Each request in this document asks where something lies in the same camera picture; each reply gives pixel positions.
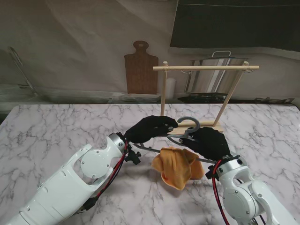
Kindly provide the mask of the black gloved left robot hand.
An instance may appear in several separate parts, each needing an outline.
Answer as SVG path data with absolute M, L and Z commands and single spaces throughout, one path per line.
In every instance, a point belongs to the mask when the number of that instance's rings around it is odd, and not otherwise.
M 145 143 L 151 138 L 167 135 L 178 127 L 175 119 L 167 116 L 148 116 L 141 119 L 124 134 L 128 142 Z

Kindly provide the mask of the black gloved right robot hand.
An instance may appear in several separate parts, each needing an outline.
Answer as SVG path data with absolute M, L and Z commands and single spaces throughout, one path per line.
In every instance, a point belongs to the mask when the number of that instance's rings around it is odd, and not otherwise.
M 231 156 L 224 134 L 211 127 L 199 128 L 190 133 L 189 138 L 181 138 L 179 141 L 208 160 L 218 161 L 226 155 Z

